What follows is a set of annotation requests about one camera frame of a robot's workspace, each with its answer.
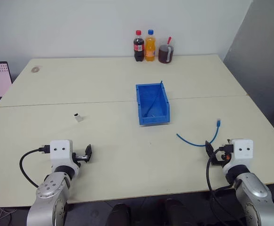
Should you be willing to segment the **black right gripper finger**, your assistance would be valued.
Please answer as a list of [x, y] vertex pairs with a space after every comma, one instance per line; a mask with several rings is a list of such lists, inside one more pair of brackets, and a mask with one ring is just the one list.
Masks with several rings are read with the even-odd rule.
[[215, 154], [214, 154], [214, 149], [213, 149], [211, 143], [209, 143], [208, 141], [205, 141], [205, 150], [209, 156], [209, 159], [212, 161], [215, 157]]

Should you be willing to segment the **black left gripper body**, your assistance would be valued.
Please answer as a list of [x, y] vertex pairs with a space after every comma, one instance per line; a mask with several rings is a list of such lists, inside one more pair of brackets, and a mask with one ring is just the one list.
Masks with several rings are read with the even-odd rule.
[[74, 163], [79, 163], [80, 161], [88, 162], [88, 155], [77, 155], [73, 153], [72, 160]]

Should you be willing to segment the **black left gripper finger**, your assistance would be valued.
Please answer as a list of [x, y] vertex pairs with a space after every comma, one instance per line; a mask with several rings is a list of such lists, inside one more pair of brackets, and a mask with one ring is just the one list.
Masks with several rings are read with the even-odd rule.
[[91, 156], [92, 156], [92, 146], [91, 146], [91, 144], [89, 144], [89, 145], [86, 147], [85, 154], [86, 154], [85, 162], [89, 162], [89, 161], [90, 161], [90, 158], [91, 158]]

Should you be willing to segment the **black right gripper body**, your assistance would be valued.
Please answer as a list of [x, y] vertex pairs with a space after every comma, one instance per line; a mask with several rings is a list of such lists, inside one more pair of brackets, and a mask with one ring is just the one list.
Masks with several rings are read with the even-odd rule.
[[211, 159], [213, 166], [225, 166], [231, 160], [231, 153], [224, 151], [214, 152], [214, 156]]

